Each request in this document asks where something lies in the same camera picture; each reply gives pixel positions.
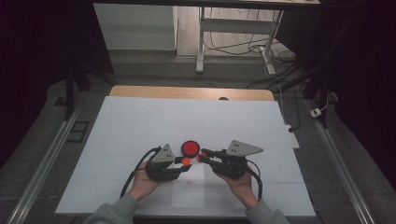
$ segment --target orange marker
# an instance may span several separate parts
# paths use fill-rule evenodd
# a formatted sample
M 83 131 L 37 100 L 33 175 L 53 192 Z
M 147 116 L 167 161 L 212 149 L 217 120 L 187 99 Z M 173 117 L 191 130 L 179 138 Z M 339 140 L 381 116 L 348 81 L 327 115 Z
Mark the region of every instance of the orange marker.
M 205 157 L 205 156 L 206 156 L 206 153 L 201 152 L 201 156 L 204 156 L 204 157 Z M 197 160 L 198 162 L 201 162 L 201 160 L 199 159 L 199 156 L 196 157 L 196 160 Z
M 190 161 L 189 158 L 185 157 L 185 158 L 183 158 L 183 159 L 181 160 L 181 164 L 183 164 L 183 165 L 190 165 L 190 164 L 191 164 L 191 161 Z

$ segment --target wrist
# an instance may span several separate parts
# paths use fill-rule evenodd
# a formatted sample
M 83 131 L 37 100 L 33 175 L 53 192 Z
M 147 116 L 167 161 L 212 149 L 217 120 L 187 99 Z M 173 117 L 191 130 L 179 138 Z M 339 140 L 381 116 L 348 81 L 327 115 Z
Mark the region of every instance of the wrist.
M 247 210 L 252 209 L 259 203 L 253 192 L 249 194 L 244 194 L 239 198 L 239 201 L 241 201 L 241 203 L 246 207 Z
M 139 189 L 132 188 L 129 191 L 129 194 L 137 201 L 140 202 L 145 197 L 145 195 Z

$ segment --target dark background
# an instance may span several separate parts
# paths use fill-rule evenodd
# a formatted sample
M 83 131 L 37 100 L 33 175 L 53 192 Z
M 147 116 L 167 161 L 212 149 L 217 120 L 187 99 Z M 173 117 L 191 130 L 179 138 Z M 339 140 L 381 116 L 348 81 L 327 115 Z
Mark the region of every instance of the dark background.
M 338 96 L 336 112 L 340 119 L 395 188 L 394 5 L 390 1 L 369 0 L 359 9 L 332 57 L 329 87 Z M 307 69 L 323 55 L 326 49 L 323 46 L 328 46 L 326 41 L 332 40 L 330 34 L 345 15 L 342 11 L 316 13 L 300 24 L 300 31 L 306 30 L 305 33 L 296 32 L 299 24 L 293 26 L 294 30 L 289 29 L 294 35 L 288 36 L 294 40 L 297 35 L 309 36 L 296 49 L 298 57 L 310 58 L 306 61 Z M 52 83 L 63 80 L 69 71 L 89 72 L 83 64 L 100 73 L 112 73 L 112 68 L 90 3 L 1 1 L 0 30 L 0 165 L 3 166 L 40 113 Z M 287 38 L 283 41 L 291 49 L 296 48 L 288 45 Z
M 83 1 L 0 3 L 0 165 L 47 100 L 48 87 L 93 67 L 112 73 L 93 5 Z

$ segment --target power strip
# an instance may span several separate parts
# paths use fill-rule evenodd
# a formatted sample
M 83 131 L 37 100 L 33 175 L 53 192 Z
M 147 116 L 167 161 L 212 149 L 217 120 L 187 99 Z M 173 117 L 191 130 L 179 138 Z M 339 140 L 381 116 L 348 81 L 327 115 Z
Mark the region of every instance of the power strip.
M 291 126 L 289 124 L 285 125 L 286 126 L 286 130 L 289 133 L 289 137 L 290 137 L 290 142 L 291 142 L 291 147 L 292 148 L 300 148 L 300 145 L 298 144 L 296 135 L 294 133 L 290 133 L 289 129 L 291 128 Z

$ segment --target aluminum rail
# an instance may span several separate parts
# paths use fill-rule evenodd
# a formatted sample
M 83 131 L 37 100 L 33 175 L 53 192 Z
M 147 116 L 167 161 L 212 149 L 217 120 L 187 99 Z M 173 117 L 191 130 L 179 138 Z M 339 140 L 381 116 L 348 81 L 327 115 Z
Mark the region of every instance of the aluminum rail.
M 314 109 L 308 100 L 305 100 L 307 107 L 309 110 Z M 343 182 L 346 193 L 349 195 L 353 206 L 355 207 L 356 213 L 361 220 L 362 224 L 375 224 L 375 221 L 369 211 L 369 208 L 361 196 L 361 191 L 358 186 L 355 184 L 352 175 L 347 169 L 346 164 L 337 149 L 332 137 L 329 133 L 328 129 L 323 128 L 319 120 L 315 120 L 315 125 L 317 127 L 318 133 L 323 140 L 325 147 L 327 148 L 330 158 L 332 159 L 332 163 Z
M 35 198 L 37 197 L 39 191 L 41 190 L 44 182 L 47 179 L 48 174 L 50 173 L 50 169 L 58 157 L 59 152 L 61 151 L 62 146 L 64 145 L 64 141 L 66 140 L 67 135 L 69 134 L 71 128 L 73 127 L 73 123 L 76 120 L 79 111 L 82 108 L 86 100 L 87 93 L 83 92 L 77 98 L 77 107 L 73 114 L 70 116 L 69 120 L 65 120 L 61 125 L 61 128 L 57 132 L 55 138 L 49 146 L 46 154 L 44 155 L 41 162 L 38 164 L 33 177 L 31 178 L 29 184 L 27 185 L 25 191 L 23 192 L 20 200 L 15 206 L 11 216 L 9 217 L 7 224 L 17 224 L 23 223 L 29 214 L 30 209 L 35 202 Z

